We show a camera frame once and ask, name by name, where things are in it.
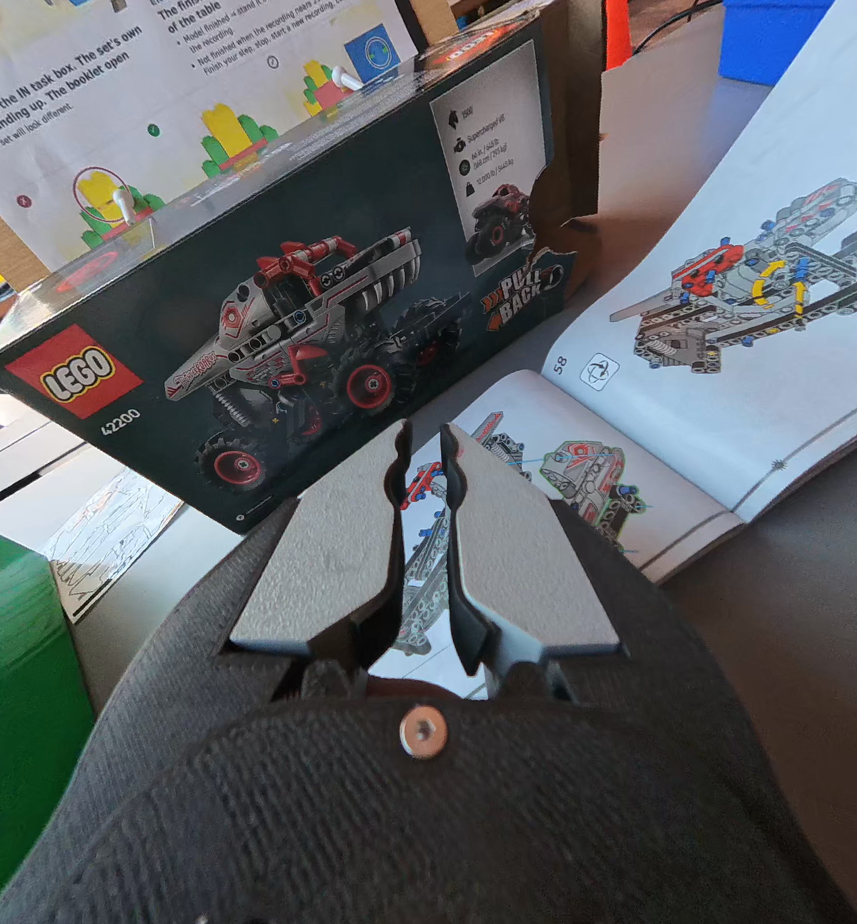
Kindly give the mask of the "dark lego truck box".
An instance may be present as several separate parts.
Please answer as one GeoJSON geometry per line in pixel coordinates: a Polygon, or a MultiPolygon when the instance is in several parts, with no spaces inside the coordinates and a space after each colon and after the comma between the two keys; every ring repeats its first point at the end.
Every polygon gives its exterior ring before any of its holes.
{"type": "Polygon", "coordinates": [[[597,2],[513,2],[19,294],[0,389],[246,533],[558,314],[597,2]]]}

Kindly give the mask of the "lego sticker sheet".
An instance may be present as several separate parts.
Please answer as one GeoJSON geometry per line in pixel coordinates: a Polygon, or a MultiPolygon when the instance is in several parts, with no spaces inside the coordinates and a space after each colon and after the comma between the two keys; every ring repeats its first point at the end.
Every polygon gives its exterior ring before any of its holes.
{"type": "Polygon", "coordinates": [[[72,625],[85,617],[181,508],[177,497],[125,468],[54,533],[42,555],[72,625]]]}

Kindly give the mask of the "blue plastic bin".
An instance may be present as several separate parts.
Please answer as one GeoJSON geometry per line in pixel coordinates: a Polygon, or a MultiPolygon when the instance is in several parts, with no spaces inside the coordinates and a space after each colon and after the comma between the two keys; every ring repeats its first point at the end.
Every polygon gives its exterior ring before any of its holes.
{"type": "Polygon", "coordinates": [[[723,1],[718,75],[774,87],[833,1],[723,1]]]}

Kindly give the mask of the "green plastic bin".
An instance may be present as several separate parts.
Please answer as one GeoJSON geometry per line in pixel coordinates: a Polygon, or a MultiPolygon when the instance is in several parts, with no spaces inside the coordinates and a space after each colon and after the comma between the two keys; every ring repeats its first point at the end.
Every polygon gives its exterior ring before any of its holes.
{"type": "Polygon", "coordinates": [[[93,723],[50,564],[0,536],[0,891],[48,824],[93,723]]]}

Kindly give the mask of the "lego instruction booklet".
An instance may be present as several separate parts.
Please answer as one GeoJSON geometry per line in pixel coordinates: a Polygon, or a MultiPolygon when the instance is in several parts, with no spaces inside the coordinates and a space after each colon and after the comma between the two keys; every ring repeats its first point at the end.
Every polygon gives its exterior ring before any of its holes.
{"type": "MultiPolygon", "coordinates": [[[[653,250],[451,424],[661,582],[857,443],[857,2],[834,2],[653,250]]],[[[440,437],[407,538],[449,512],[440,437]]]]}

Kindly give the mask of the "white instruction poster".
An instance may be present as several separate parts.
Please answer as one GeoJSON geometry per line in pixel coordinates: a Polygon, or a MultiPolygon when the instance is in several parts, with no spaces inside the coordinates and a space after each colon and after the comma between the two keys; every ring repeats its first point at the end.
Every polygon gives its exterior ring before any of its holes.
{"type": "Polygon", "coordinates": [[[0,2],[0,218],[55,270],[415,51],[396,2],[0,2]]]}

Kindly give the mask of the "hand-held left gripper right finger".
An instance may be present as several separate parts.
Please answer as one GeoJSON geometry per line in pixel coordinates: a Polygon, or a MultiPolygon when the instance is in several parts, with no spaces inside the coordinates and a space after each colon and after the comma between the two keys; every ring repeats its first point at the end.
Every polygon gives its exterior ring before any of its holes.
{"type": "Polygon", "coordinates": [[[466,674],[617,653],[621,640],[547,495],[459,426],[439,434],[448,615],[466,674]]]}

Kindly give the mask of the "orange cone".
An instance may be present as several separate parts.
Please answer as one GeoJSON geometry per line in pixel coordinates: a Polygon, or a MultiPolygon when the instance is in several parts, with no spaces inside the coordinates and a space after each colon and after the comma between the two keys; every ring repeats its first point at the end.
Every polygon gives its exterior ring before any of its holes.
{"type": "Polygon", "coordinates": [[[632,56],[629,1],[604,1],[603,13],[607,71],[625,64],[632,56]]]}

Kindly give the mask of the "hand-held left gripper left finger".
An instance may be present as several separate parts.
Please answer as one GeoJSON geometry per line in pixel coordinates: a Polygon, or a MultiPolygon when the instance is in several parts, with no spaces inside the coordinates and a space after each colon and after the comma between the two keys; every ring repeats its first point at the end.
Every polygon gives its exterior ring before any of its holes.
{"type": "Polygon", "coordinates": [[[396,640],[411,423],[392,423],[297,499],[230,631],[250,652],[366,670],[396,640]]]}

